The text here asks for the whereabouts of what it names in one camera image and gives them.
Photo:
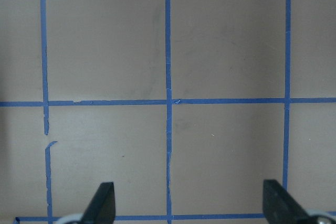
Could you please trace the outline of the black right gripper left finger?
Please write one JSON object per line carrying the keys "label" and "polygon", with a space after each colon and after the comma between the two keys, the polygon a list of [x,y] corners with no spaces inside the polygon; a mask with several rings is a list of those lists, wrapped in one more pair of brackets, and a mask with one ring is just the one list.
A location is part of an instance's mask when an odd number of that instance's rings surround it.
{"label": "black right gripper left finger", "polygon": [[101,183],[80,223],[113,223],[116,216],[115,203],[114,183]]}

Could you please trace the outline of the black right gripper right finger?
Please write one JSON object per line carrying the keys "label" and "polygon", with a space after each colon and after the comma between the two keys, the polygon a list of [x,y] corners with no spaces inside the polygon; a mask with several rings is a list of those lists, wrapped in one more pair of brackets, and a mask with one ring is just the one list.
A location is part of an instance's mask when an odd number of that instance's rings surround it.
{"label": "black right gripper right finger", "polygon": [[317,223],[275,179],[264,180],[262,203],[269,224]]}

